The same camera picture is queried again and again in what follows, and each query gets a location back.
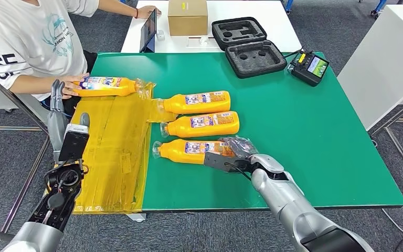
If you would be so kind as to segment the person's right hand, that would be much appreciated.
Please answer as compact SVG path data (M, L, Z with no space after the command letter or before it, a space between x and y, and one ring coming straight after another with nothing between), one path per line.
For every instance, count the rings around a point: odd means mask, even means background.
M84 73L78 76L63 76L60 77L60 82L64 82L64 87L62 89L62 98L70 99L72 97L78 97L77 90L80 90L79 86L80 82L83 82L86 77L89 76L89 73Z

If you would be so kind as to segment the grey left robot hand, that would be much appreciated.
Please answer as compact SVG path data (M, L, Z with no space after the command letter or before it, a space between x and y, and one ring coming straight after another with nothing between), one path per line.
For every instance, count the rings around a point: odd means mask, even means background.
M75 162L83 157L89 139L90 116L84 112L78 124L70 123L66 117L62 89L64 82L55 80L51 86L50 112L48 115L48 134L57 164Z

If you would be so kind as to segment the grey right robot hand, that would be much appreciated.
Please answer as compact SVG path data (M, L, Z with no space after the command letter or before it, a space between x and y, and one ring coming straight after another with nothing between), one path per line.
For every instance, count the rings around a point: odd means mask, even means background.
M254 144L247 138L240 136L228 136L219 138L219 141L226 143L232 155L222 157L227 161L248 159L254 154L259 154L259 151Z

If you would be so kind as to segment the person's left hand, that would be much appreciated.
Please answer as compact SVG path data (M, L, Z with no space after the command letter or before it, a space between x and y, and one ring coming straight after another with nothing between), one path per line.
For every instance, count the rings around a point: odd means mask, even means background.
M156 6L147 5L141 8L137 8L134 17L140 19L147 19L153 12L156 12L157 15L160 15L162 13Z

